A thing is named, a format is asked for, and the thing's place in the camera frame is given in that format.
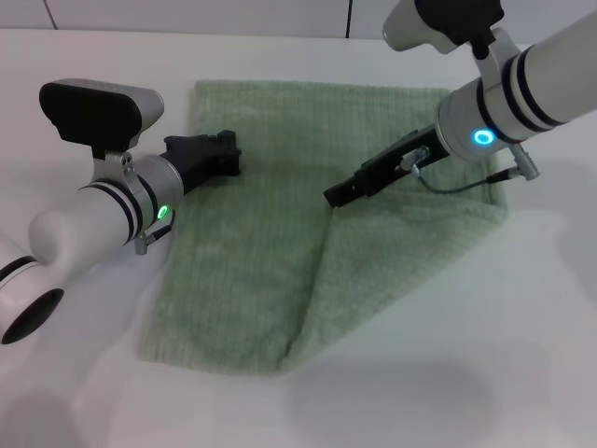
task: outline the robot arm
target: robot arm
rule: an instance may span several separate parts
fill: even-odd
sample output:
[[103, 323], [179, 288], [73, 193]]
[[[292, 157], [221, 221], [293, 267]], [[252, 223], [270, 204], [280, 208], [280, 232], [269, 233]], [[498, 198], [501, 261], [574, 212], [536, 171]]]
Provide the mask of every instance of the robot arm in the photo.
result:
[[[239, 175], [235, 134], [167, 137], [166, 152], [132, 161], [129, 149], [163, 113], [157, 92], [87, 79], [46, 84], [40, 104], [63, 140], [91, 147], [93, 179], [35, 217], [28, 254], [0, 232], [0, 342], [39, 328], [82, 273], [121, 246], [138, 255], [172, 229], [174, 212], [214, 176]], [[159, 219], [169, 225], [146, 234]]]
[[424, 183], [420, 168], [449, 155], [478, 161], [510, 149], [516, 167], [476, 185], [539, 176], [521, 143], [597, 108], [597, 11], [523, 53], [504, 30], [492, 29], [503, 17], [499, 0], [402, 0], [396, 6], [383, 28], [390, 47], [427, 43], [448, 53], [468, 42], [480, 77], [448, 95], [428, 128], [326, 191], [331, 206], [373, 196], [409, 174]]

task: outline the cable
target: cable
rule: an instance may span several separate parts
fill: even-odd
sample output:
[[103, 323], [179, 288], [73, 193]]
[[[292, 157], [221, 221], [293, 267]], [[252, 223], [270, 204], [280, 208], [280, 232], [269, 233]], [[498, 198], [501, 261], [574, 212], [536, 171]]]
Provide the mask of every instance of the cable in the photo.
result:
[[431, 187], [425, 179], [422, 177], [417, 176], [419, 182], [423, 184], [423, 186], [435, 194], [457, 194], [457, 193], [464, 193], [465, 191], [469, 191], [470, 189], [475, 189], [476, 187], [480, 187], [481, 185], [487, 185], [487, 180], [483, 179], [479, 182], [475, 182], [474, 184], [466, 185], [465, 187], [460, 187], [459, 189], [434, 189]]
[[413, 164], [410, 168], [410, 171], [414, 174], [421, 184], [435, 194], [458, 194], [463, 193], [465, 191], [469, 191], [470, 189], [475, 189], [476, 187], [481, 187], [483, 185], [492, 185], [497, 184], [500, 182], [505, 182], [510, 179], [514, 179], [521, 175], [521, 172], [518, 167], [507, 168], [506, 170], [500, 171], [494, 175], [489, 175], [485, 179], [480, 180], [478, 182], [474, 182], [472, 184], [465, 185], [464, 187], [460, 187], [459, 189], [435, 189], [431, 187], [425, 179], [423, 179], [423, 174], [421, 170], [416, 164]]
[[58, 26], [56, 26], [56, 21], [54, 20], [54, 16], [52, 16], [52, 11], [49, 10], [48, 0], [43, 0], [44, 6], [46, 7], [46, 12], [48, 13], [49, 20], [52, 22], [52, 27], [55, 30], [58, 30]]
[[348, 17], [346, 18], [346, 38], [351, 36], [351, 19], [353, 18], [353, 0], [348, 0]]

